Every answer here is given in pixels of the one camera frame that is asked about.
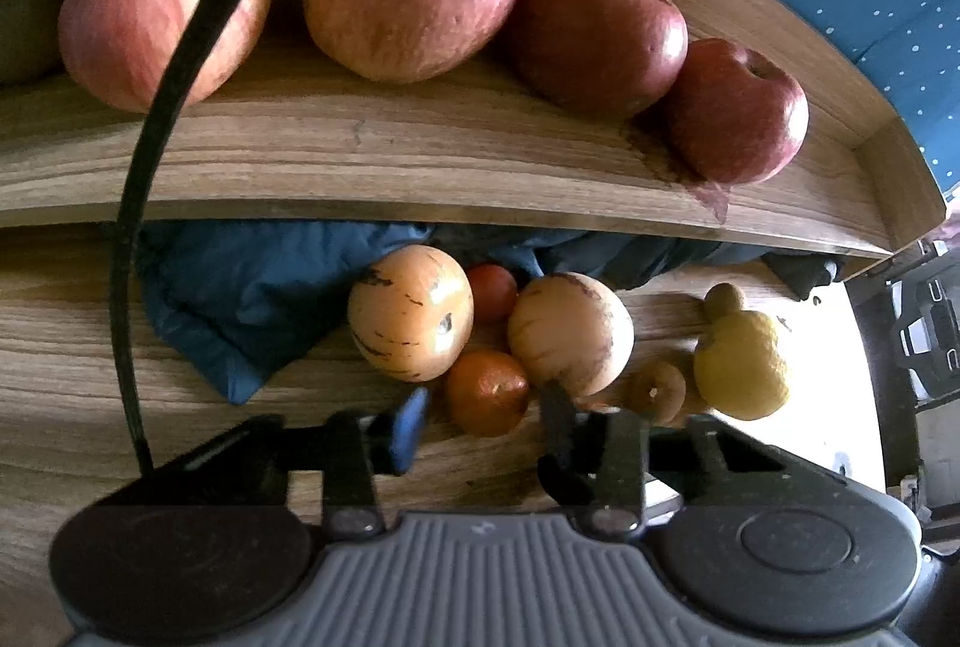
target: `gray ribbed surface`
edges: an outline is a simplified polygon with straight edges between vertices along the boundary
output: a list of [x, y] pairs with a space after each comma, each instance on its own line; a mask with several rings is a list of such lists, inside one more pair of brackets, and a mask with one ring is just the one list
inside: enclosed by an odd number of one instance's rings
[[[71, 647], [116, 647], [78, 636]], [[837, 642], [898, 647], [886, 631]], [[408, 514], [332, 550], [290, 603], [202, 647], [770, 647], [674, 599], [632, 547], [563, 516]], [[822, 647], [829, 647], [821, 642]]]

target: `black cable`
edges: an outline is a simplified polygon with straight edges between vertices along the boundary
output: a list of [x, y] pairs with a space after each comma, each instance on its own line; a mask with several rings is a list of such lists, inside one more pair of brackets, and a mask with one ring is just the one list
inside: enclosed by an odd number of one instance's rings
[[157, 96], [150, 106], [133, 150], [130, 169], [120, 198], [113, 235], [109, 278], [110, 340], [116, 364], [120, 398], [130, 431], [141, 476], [154, 469], [150, 446], [143, 432], [143, 417], [136, 391], [133, 350], [130, 334], [130, 268], [133, 246], [143, 222], [143, 211], [150, 195], [160, 157], [184, 107], [200, 67], [220, 38], [240, 0], [200, 0], [186, 26], [170, 64], [163, 73]]

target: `lemon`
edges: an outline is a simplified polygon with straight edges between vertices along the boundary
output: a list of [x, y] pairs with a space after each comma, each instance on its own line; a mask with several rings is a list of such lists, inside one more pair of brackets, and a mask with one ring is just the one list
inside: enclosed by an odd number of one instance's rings
[[790, 395], [789, 331], [769, 315], [737, 311], [700, 337], [693, 374], [704, 401], [738, 420], [772, 415]]
[[747, 297], [743, 290], [726, 281], [714, 284], [707, 297], [704, 298], [704, 314], [707, 319], [715, 323], [719, 318], [736, 311], [743, 311], [747, 305]]

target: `screw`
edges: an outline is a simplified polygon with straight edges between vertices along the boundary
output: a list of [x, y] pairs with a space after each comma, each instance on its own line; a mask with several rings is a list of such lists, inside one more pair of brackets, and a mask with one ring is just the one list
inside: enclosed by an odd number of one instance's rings
[[630, 534], [640, 527], [637, 515], [625, 508], [594, 508], [587, 516], [593, 532], [603, 537], [616, 538]]

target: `wooden shelf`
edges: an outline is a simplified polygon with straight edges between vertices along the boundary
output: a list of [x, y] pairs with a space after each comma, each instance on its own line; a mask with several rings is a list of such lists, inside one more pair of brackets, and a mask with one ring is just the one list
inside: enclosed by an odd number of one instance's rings
[[[281, 28], [184, 112], [147, 216], [500, 222], [870, 258], [944, 220], [896, 113], [813, 28], [776, 0], [676, 1], [693, 37], [737, 38], [808, 91], [808, 139], [770, 182], [691, 183], [641, 131], [565, 114], [489, 56], [396, 88]], [[0, 91], [0, 225], [112, 219], [139, 125], [64, 76]]]

